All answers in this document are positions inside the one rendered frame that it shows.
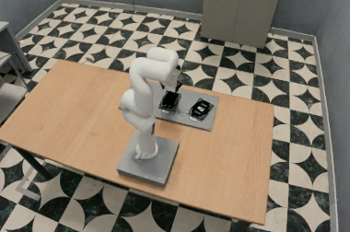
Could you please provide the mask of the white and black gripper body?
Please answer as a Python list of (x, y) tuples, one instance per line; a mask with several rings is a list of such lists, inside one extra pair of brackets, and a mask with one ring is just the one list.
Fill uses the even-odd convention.
[(161, 83), (161, 84), (164, 85), (164, 86), (168, 86), (168, 87), (176, 87), (177, 86), (177, 80), (178, 80), (177, 76), (172, 76), (169, 82)]

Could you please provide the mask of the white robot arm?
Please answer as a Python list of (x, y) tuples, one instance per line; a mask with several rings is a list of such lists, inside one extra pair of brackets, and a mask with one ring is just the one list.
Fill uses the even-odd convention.
[(151, 114), (153, 88), (146, 79), (167, 83), (172, 76), (181, 73), (179, 56), (175, 51), (154, 47), (147, 52), (146, 57), (148, 59), (136, 58), (132, 61), (129, 76), (133, 89), (125, 91), (121, 101), (123, 118), (137, 128), (139, 145), (136, 147), (136, 159), (149, 159), (158, 153), (155, 143), (157, 120)]

